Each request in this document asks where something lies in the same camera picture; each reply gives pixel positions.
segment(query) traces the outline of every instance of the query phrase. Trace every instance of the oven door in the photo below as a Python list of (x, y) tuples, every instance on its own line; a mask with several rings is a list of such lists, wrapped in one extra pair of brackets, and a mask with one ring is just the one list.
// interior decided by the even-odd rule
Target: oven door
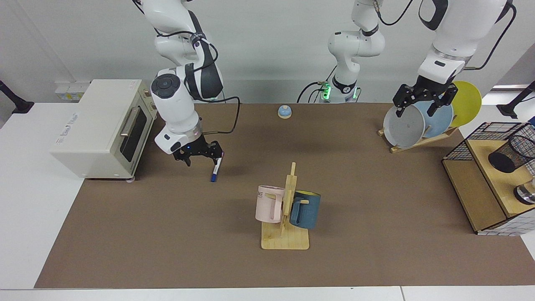
[(134, 170), (147, 141), (150, 128), (153, 122), (149, 109), (143, 102), (139, 94), (133, 102), (126, 123), (120, 131), (122, 141), (120, 142), (119, 155), (125, 169), (133, 176)]

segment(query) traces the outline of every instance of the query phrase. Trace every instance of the mug handle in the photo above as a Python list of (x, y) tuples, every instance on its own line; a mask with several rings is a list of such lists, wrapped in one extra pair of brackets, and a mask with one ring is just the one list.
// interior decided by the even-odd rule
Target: mug handle
[(275, 205), (277, 203), (281, 203), (282, 202), (282, 196), (280, 194), (275, 194), (275, 193), (269, 193), (270, 195), (274, 195), (275, 196), (275, 202), (271, 202), (271, 212), (270, 212), (270, 218), (272, 220), (275, 219), (275, 212), (277, 211), (277, 208), (275, 208)]
[(293, 207), (292, 207), (292, 211), (293, 210), (297, 211), (297, 217), (293, 221), (293, 222), (295, 222), (296, 225), (301, 224), (301, 214), (299, 214), (300, 205), (301, 204), (308, 204), (308, 203), (309, 203), (309, 200), (305, 200), (305, 198), (303, 198), (303, 197), (295, 197), (294, 198), (294, 204), (293, 204)]

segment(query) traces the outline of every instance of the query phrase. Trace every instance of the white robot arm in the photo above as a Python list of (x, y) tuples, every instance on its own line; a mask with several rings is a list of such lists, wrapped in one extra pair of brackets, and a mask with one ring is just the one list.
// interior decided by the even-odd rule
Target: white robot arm
[(331, 93), (324, 102), (343, 103), (354, 98), (360, 65), (358, 57), (378, 56), (385, 49), (385, 37), (379, 31), (373, 0), (355, 0), (351, 14), (359, 31), (340, 31), (331, 35), (328, 48), (337, 59), (337, 69), (330, 79)]
[(204, 155), (214, 164), (223, 151), (202, 134), (201, 120), (193, 99), (217, 97), (223, 89), (217, 59), (195, 15), (180, 0), (143, 0), (140, 10), (157, 32), (155, 46), (161, 56), (177, 67), (158, 72), (151, 84), (152, 98), (165, 127), (156, 136), (156, 144), (190, 166), (189, 157)]
[(451, 104), (457, 93), (453, 79), (466, 67), (479, 42), (505, 15), (512, 1), (432, 0), (434, 14), (424, 25), (437, 33), (431, 49), (418, 69), (414, 86), (401, 85), (393, 102), (400, 117), (405, 108), (422, 100), (433, 100), (427, 114)]

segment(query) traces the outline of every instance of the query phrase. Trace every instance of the wire basket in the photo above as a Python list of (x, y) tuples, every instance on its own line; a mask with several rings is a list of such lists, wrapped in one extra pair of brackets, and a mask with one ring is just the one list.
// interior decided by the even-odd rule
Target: wire basket
[(513, 135), (507, 142), (488, 155), (488, 161), (495, 169), (511, 173), (535, 159), (535, 141)]

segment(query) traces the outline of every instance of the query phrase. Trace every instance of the pink mug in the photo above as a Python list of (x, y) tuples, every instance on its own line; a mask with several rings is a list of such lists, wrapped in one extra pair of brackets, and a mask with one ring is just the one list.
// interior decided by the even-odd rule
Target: pink mug
[(256, 219), (264, 223), (280, 222), (283, 197), (283, 188), (260, 185), (256, 198)]

